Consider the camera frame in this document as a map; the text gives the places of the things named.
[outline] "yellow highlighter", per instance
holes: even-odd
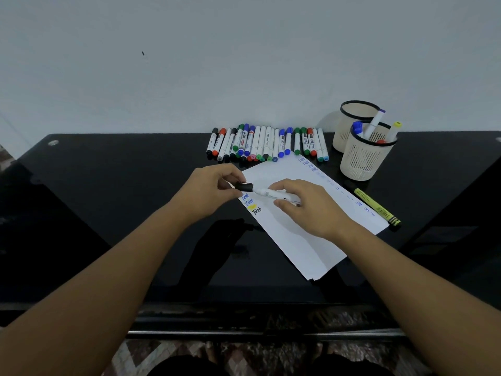
[[[360,200],[366,202],[369,206],[371,206],[374,211],[376,211],[379,215],[381,215],[385,220],[390,223],[392,226],[398,227],[401,222],[397,219],[397,217],[390,213],[387,209],[381,206],[378,202],[373,200],[370,196],[364,193],[361,189],[359,189],[353,182],[346,180],[344,182],[344,186],[352,193],[354,193]]]

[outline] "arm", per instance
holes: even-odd
[[[0,374],[101,374],[179,235],[224,202],[241,196],[223,179],[245,182],[241,171],[230,164],[196,169],[169,203],[3,329]]]
[[[321,186],[270,186],[301,198],[275,201],[305,231],[342,249],[431,367],[442,375],[501,373],[501,312],[428,271],[352,221]]]

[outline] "forearm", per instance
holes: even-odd
[[[499,374],[501,313],[354,224],[337,245],[439,374]]]
[[[179,211],[166,205],[12,322],[0,333],[0,373],[100,374],[185,227]]]

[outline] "right hand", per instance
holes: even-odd
[[[322,186],[302,179],[283,179],[273,183],[269,189],[285,189],[301,198],[299,207],[282,199],[276,199],[273,203],[312,235],[337,241],[342,233],[352,230],[356,224]]]

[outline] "left hand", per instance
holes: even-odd
[[[243,173],[231,163],[199,167],[191,173],[169,205],[192,224],[213,214],[223,203],[242,196],[228,182],[245,182]]]

